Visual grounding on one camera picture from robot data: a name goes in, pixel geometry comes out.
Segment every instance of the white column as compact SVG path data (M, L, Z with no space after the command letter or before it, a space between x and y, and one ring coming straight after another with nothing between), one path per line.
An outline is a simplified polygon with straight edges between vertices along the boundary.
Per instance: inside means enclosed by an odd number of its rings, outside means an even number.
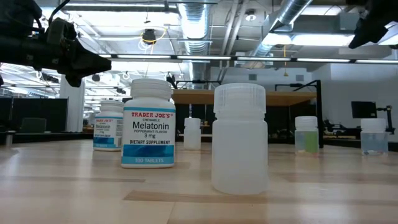
M66 131L83 131L83 112L85 105L85 80L79 88L69 85L65 76L61 78L60 98L68 98L68 116Z

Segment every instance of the ceiling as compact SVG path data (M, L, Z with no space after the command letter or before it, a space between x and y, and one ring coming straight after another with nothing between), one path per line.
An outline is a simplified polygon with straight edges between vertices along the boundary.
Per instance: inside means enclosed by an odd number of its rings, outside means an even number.
M50 6L56 0L37 0L40 6ZM84 1L101 4L100 1ZM210 9L210 54L218 55L221 51L223 39L227 30L226 24L230 17L232 1L209 1ZM235 41L232 54L236 52L250 52L262 40L262 25L266 16L280 7L280 0L254 0L250 1L247 9L255 9L256 19L253 21L242 20L238 32L239 39ZM49 18L53 7L43 7L43 15ZM304 10L302 15L335 16L341 12L355 12L356 9L345 6L342 0L314 0ZM68 11L59 12L57 16L76 24L80 33L79 41L83 46L97 54L185 54L181 20L178 14L163 12L114 12L114 11ZM163 38L148 49L140 45L141 33L144 29L155 29L155 34ZM303 57L303 58L384 58L391 54L388 46L367 45L356 50L347 50L347 47L302 46L286 45L273 47L271 53L276 57ZM284 67L283 62L275 62L271 67L275 69ZM308 72L317 69L319 63L290 63L289 68L306 68ZM43 72L57 79L61 79L56 71L43 70ZM171 73L177 80L189 80L188 63L147 63L147 62L113 62L113 69L100 73L101 81L94 82L91 77L86 78L86 86L129 86L131 80L139 77L160 78ZM57 97L59 84L51 84L37 78L37 72L30 67L3 64L1 75L6 84L35 85L33 88L20 88L14 94L45 95ZM37 87L37 85L53 85L53 87ZM86 98L99 99L110 96L123 96L116 93L115 89L89 88Z

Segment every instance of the wooden tabletop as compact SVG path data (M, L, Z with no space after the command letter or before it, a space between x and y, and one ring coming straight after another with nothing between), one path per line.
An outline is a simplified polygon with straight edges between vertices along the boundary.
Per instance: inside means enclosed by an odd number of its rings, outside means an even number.
M266 95L267 106L292 106L312 100L316 93L268 91ZM174 103L179 104L205 104L214 103L214 90L174 90L172 95Z
M0 223L397 223L396 153L297 157L270 145L269 190L237 197L212 188L210 144L181 145L171 169L123 169L120 152L93 152L90 140L0 148Z

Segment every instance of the small plastic container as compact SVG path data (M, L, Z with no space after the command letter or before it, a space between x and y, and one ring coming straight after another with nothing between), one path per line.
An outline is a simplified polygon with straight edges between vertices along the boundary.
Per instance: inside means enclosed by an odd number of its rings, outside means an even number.
M201 129L199 118L185 118L184 148L200 150Z
M124 168L174 166L175 106L170 84L152 78L131 83L132 100L124 104Z
M385 119L362 119L361 128L361 149L363 155L381 155L388 153L388 137Z
M215 90L211 183L220 192L256 195L268 184L266 90L232 83Z
M93 149L120 151L122 148L123 102L101 101L101 112L95 116Z
M295 119L294 133L296 154L319 154L318 119L316 116L299 116Z

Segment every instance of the silver air duct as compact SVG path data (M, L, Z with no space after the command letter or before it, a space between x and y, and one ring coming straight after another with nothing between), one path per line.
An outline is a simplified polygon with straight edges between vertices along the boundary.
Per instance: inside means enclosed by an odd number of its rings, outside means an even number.
M178 4L181 15L181 28L185 39L205 39L209 29L208 4ZM189 55L206 55L209 51L209 43L206 42L185 42L185 49ZM207 63L190 63L190 76L193 81L204 80Z
M271 19L271 25L269 31L280 29L281 27L287 27L285 31L291 31L293 28L293 22L298 18L304 9L311 4L312 0L284 0L280 9L275 12L277 16L275 19ZM263 44L262 42L252 51L251 56L254 57L265 57L270 51L273 45Z

